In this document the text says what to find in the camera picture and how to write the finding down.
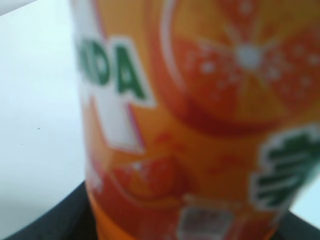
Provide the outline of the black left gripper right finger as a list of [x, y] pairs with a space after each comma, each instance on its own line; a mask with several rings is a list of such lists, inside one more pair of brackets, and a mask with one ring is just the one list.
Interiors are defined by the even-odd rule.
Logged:
[[320, 230], [288, 212], [280, 220], [271, 240], [320, 240]]

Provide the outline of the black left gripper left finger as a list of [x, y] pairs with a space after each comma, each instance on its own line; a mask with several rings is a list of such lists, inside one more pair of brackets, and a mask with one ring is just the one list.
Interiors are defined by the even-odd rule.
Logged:
[[85, 183], [32, 223], [12, 233], [6, 240], [97, 240]]

